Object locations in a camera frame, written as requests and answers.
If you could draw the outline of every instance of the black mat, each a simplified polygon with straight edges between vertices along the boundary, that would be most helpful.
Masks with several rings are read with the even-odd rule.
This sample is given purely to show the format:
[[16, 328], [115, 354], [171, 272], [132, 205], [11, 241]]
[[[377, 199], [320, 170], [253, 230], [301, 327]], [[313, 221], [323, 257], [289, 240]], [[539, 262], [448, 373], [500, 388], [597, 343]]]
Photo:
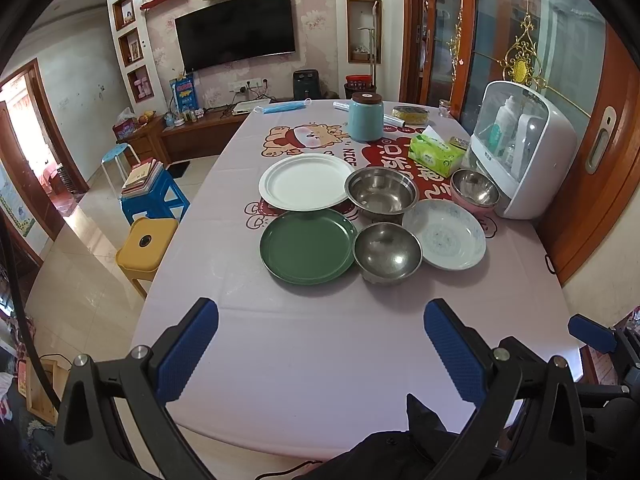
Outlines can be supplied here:
[[184, 175], [184, 172], [187, 171], [190, 162], [187, 160], [186, 162], [176, 162], [175, 164], [170, 165], [166, 170], [173, 178], [180, 178]]

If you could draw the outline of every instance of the television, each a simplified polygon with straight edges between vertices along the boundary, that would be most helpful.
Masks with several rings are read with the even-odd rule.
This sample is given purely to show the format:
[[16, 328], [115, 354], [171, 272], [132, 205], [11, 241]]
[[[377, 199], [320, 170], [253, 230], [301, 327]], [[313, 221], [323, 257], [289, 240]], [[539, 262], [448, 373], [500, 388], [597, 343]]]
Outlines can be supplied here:
[[187, 73], [296, 50], [291, 0], [229, 0], [176, 18], [175, 29]]

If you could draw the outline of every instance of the metal bowl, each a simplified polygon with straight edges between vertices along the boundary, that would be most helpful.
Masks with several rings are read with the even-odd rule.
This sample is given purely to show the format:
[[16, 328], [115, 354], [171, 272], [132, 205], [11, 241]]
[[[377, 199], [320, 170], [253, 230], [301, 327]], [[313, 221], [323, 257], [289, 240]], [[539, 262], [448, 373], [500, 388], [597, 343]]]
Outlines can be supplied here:
[[347, 177], [344, 190], [362, 214], [374, 221], [401, 222], [418, 202], [413, 181], [389, 168], [362, 168]]
[[498, 186], [479, 171], [457, 170], [450, 184], [454, 202], [474, 215], [488, 213], [500, 200]]
[[395, 285], [420, 267], [422, 248], [418, 238], [404, 227], [380, 222], [358, 233], [353, 242], [353, 256], [365, 280]]

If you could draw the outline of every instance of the blue gripper pad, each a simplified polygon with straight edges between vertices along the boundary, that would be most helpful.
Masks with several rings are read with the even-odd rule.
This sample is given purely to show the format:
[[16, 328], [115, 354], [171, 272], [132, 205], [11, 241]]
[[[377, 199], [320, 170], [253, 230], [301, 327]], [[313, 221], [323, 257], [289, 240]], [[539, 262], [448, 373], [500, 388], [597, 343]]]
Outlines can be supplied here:
[[175, 326], [153, 345], [148, 376], [159, 403], [176, 400], [218, 329], [218, 307], [200, 298]]
[[569, 334], [596, 349], [601, 354], [615, 352], [618, 342], [613, 330], [606, 328], [582, 314], [571, 316], [567, 325]]
[[479, 337], [478, 341], [470, 342], [466, 334], [469, 329], [441, 299], [430, 301], [424, 308], [424, 330], [460, 397], [479, 408], [486, 397], [488, 374], [492, 366], [487, 354], [489, 347], [484, 345], [486, 348], [480, 348], [478, 341], [482, 340]]

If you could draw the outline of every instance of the green tissue pack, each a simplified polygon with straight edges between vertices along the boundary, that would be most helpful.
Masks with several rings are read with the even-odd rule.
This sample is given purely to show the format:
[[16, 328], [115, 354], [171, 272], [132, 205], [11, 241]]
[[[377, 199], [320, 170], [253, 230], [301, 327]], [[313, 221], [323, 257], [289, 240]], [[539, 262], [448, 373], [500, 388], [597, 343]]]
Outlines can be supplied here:
[[464, 156], [465, 150], [425, 134], [416, 135], [409, 145], [409, 157], [445, 178], [460, 167]]

